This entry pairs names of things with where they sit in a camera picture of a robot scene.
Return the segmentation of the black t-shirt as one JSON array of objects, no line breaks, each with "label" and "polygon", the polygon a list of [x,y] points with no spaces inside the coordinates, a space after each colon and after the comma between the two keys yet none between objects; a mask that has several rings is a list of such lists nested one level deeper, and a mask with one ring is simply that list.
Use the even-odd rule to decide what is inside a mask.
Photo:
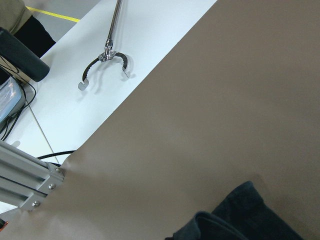
[{"label": "black t-shirt", "polygon": [[212,211],[199,211],[172,240],[300,240],[264,202],[251,181],[231,191]]}]

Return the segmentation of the grabber stick tool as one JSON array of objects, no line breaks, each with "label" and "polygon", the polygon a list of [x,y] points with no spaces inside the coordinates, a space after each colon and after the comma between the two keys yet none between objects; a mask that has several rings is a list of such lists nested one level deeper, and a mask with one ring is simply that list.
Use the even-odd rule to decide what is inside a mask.
[{"label": "grabber stick tool", "polygon": [[83,71],[82,81],[79,82],[78,86],[77,86],[80,91],[84,91],[88,87],[88,85],[89,85],[88,73],[89,73],[90,68],[94,64],[96,64],[97,62],[101,62],[101,63],[109,62],[109,61],[113,60],[115,57],[122,59],[122,71],[125,74],[125,76],[127,78],[129,78],[128,57],[122,52],[113,50],[113,33],[114,33],[117,19],[118,19],[119,13],[120,13],[121,5],[122,5],[122,1],[117,0],[115,8],[114,8],[114,12],[113,12],[112,20],[110,23],[109,33],[107,35],[106,42],[104,45],[104,50],[97,58],[95,58],[92,62],[90,62],[88,64],[88,66],[85,68],[85,70]]}]

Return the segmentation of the blue teach pendant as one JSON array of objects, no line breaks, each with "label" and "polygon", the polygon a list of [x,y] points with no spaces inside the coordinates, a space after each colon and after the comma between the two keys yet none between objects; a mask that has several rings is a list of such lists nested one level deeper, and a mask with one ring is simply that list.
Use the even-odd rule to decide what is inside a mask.
[{"label": "blue teach pendant", "polygon": [[0,129],[25,105],[25,102],[23,90],[14,78],[10,77],[0,86]]}]

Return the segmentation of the black water bottle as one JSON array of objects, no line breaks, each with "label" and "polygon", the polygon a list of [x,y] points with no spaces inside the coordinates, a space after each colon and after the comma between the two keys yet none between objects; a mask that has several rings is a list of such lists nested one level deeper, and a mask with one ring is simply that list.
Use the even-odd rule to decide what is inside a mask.
[{"label": "black water bottle", "polygon": [[0,29],[0,68],[20,81],[40,82],[50,67],[9,31]]}]

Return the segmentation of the aluminium frame post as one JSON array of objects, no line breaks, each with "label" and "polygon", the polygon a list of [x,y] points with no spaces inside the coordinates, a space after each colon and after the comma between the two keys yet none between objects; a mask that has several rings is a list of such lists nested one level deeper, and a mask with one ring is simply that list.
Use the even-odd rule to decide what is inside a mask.
[{"label": "aluminium frame post", "polygon": [[0,201],[32,211],[64,181],[59,166],[0,142]]}]

